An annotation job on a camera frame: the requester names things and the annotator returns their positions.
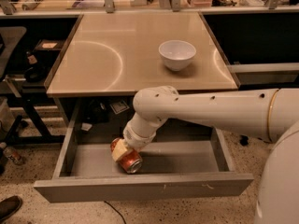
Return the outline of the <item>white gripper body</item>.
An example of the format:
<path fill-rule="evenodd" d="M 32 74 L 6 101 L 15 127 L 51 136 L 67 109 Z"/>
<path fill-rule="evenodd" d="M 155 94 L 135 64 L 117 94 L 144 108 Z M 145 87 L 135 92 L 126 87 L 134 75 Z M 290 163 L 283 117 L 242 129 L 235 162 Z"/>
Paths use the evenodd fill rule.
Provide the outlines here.
<path fill-rule="evenodd" d="M 123 131 L 124 140 L 129 147 L 141 150 L 152 142 L 156 135 L 156 130 L 150 126 L 133 126 L 127 124 Z"/>

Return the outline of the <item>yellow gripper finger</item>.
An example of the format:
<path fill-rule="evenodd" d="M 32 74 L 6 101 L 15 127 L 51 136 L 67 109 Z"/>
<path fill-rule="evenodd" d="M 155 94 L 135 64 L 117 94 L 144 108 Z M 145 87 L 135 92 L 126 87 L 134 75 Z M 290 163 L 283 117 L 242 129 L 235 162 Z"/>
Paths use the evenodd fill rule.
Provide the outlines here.
<path fill-rule="evenodd" d="M 132 151 L 133 149 L 128 146 L 124 139 L 115 139 L 111 143 L 111 155 L 114 161 L 120 161 L 124 156 L 130 154 Z"/>

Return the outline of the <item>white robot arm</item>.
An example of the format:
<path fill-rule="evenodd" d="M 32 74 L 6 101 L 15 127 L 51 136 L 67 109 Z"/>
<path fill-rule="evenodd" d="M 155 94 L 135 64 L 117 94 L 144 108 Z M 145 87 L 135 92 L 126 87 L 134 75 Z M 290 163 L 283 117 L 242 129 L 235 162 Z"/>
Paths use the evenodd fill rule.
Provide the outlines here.
<path fill-rule="evenodd" d="M 168 119 L 181 119 L 260 138 L 274 145 L 263 169 L 254 224 L 299 224 L 299 91 L 270 89 L 180 95 L 171 86 L 146 88 L 111 155 L 127 173 L 138 152 Z"/>

